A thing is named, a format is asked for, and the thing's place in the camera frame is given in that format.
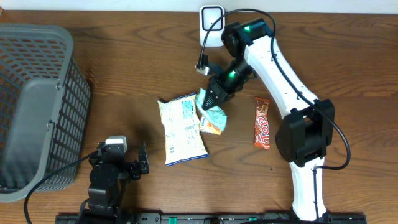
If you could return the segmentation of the light blue wipes packet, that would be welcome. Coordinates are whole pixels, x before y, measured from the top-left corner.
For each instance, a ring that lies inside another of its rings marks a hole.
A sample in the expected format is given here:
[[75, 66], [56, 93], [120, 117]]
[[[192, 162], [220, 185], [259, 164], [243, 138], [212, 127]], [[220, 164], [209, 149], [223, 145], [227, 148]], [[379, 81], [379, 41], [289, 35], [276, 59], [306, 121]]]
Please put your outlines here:
[[200, 112], [201, 117], [204, 116], [211, 124], [223, 132], [227, 123], [227, 115], [219, 106], [204, 110], [202, 108], [202, 104], [205, 98], [205, 93], [206, 91], [201, 88], [199, 94], [195, 97], [197, 110]]

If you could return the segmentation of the small orange tissue pack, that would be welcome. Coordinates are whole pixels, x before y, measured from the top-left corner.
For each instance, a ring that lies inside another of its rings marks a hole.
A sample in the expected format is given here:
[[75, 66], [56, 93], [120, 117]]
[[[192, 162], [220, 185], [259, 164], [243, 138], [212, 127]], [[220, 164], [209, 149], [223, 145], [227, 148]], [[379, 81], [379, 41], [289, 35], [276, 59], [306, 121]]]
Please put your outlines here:
[[200, 119], [199, 129], [203, 133], [221, 135], [222, 131], [211, 124], [204, 116]]

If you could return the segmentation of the white printed refill pouch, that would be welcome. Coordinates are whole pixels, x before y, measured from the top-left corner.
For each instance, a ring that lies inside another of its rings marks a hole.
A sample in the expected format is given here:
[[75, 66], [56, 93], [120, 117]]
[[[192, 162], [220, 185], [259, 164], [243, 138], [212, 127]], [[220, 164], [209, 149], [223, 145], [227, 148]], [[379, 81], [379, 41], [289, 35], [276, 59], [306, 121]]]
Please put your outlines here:
[[179, 96], [168, 102], [158, 101], [165, 131], [165, 165], [209, 156], [200, 134], [196, 112], [196, 93]]

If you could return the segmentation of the red Top chocolate bar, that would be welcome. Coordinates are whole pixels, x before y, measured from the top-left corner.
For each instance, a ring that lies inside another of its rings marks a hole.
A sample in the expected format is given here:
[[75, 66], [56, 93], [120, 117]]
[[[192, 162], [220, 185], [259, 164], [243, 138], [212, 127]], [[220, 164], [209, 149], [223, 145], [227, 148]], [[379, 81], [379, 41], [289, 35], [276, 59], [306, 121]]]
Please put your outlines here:
[[268, 110], [270, 101], [255, 97], [256, 117], [254, 123], [254, 145], [270, 149]]

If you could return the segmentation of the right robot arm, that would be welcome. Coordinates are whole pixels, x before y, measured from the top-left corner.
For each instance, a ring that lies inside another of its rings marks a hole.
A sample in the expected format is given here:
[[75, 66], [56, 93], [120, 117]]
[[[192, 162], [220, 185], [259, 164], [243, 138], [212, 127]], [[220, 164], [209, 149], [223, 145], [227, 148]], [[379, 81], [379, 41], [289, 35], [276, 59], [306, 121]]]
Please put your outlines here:
[[242, 89], [249, 75], [256, 74], [273, 97], [282, 118], [275, 143], [291, 168], [292, 210], [300, 220], [315, 221], [326, 212], [321, 168], [332, 141], [333, 103], [319, 100], [300, 81], [281, 54], [274, 31], [264, 19], [227, 25], [221, 41], [233, 61], [223, 70], [210, 65], [206, 56], [201, 57], [200, 66], [214, 74], [202, 108], [209, 110], [230, 100]]

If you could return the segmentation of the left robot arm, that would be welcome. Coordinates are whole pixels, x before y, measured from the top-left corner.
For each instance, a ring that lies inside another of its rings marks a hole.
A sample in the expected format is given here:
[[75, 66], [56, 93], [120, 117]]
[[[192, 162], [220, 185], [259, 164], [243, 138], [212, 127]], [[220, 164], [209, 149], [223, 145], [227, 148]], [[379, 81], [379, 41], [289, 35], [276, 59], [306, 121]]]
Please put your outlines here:
[[120, 209], [126, 184], [149, 173], [146, 145], [138, 159], [125, 161], [124, 143], [99, 143], [96, 155], [90, 156], [89, 198], [80, 207], [77, 223], [134, 223], [134, 215]]

